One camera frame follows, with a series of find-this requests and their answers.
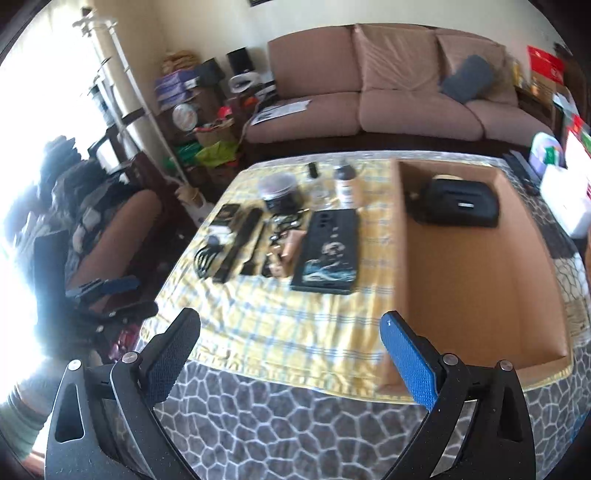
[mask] speaker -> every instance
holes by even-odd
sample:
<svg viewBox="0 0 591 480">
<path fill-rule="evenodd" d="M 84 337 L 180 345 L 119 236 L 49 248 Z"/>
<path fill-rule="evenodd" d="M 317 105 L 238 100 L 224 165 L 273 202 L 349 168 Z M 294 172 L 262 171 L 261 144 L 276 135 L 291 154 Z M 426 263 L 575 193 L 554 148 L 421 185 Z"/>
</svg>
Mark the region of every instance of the speaker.
<svg viewBox="0 0 591 480">
<path fill-rule="evenodd" d="M 230 62 L 230 67 L 232 67 L 234 75 L 252 72 L 255 69 L 251 57 L 245 48 L 231 51 L 228 54 L 228 61 Z"/>
<path fill-rule="evenodd" d="M 209 59 L 201 65 L 197 65 L 195 72 L 197 72 L 197 76 L 199 77 L 197 83 L 199 87 L 214 87 L 226 77 L 226 74 L 224 74 L 223 70 L 217 64 L 216 59 Z"/>
</svg>

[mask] cushion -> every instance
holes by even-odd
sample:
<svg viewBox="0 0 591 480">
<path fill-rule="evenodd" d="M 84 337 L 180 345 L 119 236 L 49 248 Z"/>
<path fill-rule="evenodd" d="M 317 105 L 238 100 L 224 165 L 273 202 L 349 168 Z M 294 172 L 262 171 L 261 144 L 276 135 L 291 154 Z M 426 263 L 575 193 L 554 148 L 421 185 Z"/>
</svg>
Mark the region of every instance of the cushion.
<svg viewBox="0 0 591 480">
<path fill-rule="evenodd" d="M 553 135 L 552 130 L 537 118 L 511 105 L 473 100 L 466 104 L 480 120 L 486 138 L 530 147 L 538 132 Z"/>
<path fill-rule="evenodd" d="M 452 28 L 436 28 L 434 31 L 435 35 L 455 35 L 456 37 L 472 37 L 480 38 L 481 40 L 492 41 L 490 38 L 486 38 L 481 35 L 476 35 L 475 33 L 464 32 L 463 30 L 454 30 Z"/>
<path fill-rule="evenodd" d="M 300 138 L 347 137 L 359 132 L 359 94 L 328 93 L 283 102 L 310 100 L 307 110 L 248 127 L 250 143 L 272 143 Z"/>
<path fill-rule="evenodd" d="M 355 25 L 363 90 L 437 91 L 437 39 L 431 30 Z"/>
<path fill-rule="evenodd" d="M 271 40 L 269 61 L 282 98 L 361 90 L 347 27 L 313 28 Z"/>
<path fill-rule="evenodd" d="M 478 119 L 439 92 L 370 90 L 361 94 L 359 120 L 366 132 L 480 140 Z"/>
<path fill-rule="evenodd" d="M 470 55 L 483 57 L 495 70 L 496 82 L 479 97 L 492 102 L 517 106 L 512 82 L 511 63 L 503 45 L 468 35 L 438 34 L 437 39 L 447 60 L 447 73 L 454 74 Z"/>
<path fill-rule="evenodd" d="M 456 73 L 447 77 L 441 84 L 441 92 L 462 105 L 495 81 L 495 71 L 479 55 L 470 55 Z"/>
<path fill-rule="evenodd" d="M 386 28 L 406 28 L 407 30 L 428 30 L 428 31 L 432 31 L 431 28 L 428 27 L 423 27 L 422 25 L 417 25 L 414 23 L 395 23 L 395 22 L 389 22 L 389 23 L 367 23 L 367 24 L 363 24 L 363 26 L 373 26 L 373 27 L 386 27 Z"/>
</svg>

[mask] purple box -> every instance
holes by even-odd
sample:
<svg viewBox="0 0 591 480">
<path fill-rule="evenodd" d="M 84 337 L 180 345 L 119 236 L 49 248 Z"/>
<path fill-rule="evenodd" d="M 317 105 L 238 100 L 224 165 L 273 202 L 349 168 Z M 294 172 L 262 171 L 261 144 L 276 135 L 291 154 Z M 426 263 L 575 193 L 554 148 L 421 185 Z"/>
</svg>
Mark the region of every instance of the purple box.
<svg viewBox="0 0 591 480">
<path fill-rule="evenodd" d="M 162 87 L 171 87 L 179 83 L 188 82 L 198 76 L 199 74 L 194 69 L 177 70 L 156 80 L 156 91 Z"/>
<path fill-rule="evenodd" d="M 184 83 L 176 83 L 171 86 L 162 86 L 156 88 L 156 98 L 159 102 L 164 102 L 166 99 L 175 95 L 180 95 L 187 91 Z"/>
<path fill-rule="evenodd" d="M 174 106 L 177 106 L 180 103 L 186 102 L 187 100 L 190 100 L 193 97 L 194 97 L 194 95 L 191 92 L 183 92 L 179 95 L 175 95 L 173 97 L 167 98 L 165 101 L 159 102 L 160 103 L 160 111 L 164 112 L 165 110 L 168 110 Z"/>
</svg>

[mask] black cable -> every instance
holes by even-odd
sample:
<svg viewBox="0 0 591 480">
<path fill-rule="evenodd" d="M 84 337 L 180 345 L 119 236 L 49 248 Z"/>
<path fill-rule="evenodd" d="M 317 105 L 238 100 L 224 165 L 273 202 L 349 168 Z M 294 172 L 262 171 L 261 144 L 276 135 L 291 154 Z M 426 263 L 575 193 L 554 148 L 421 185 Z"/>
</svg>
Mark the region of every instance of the black cable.
<svg viewBox="0 0 591 480">
<path fill-rule="evenodd" d="M 217 255 L 223 250 L 223 245 L 215 235 L 207 237 L 207 245 L 198 250 L 193 257 L 193 267 L 201 279 L 208 278 L 207 272 L 211 268 Z"/>
</svg>

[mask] white box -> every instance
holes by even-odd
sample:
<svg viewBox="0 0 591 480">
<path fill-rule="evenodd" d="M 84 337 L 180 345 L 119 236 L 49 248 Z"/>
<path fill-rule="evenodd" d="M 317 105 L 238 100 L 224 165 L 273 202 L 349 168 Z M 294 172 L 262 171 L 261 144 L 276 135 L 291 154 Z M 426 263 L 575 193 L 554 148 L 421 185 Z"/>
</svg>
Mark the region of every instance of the white box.
<svg viewBox="0 0 591 480">
<path fill-rule="evenodd" d="M 584 238 L 591 226 L 587 182 L 572 170 L 548 165 L 540 191 L 556 221 L 571 238 Z"/>
</svg>

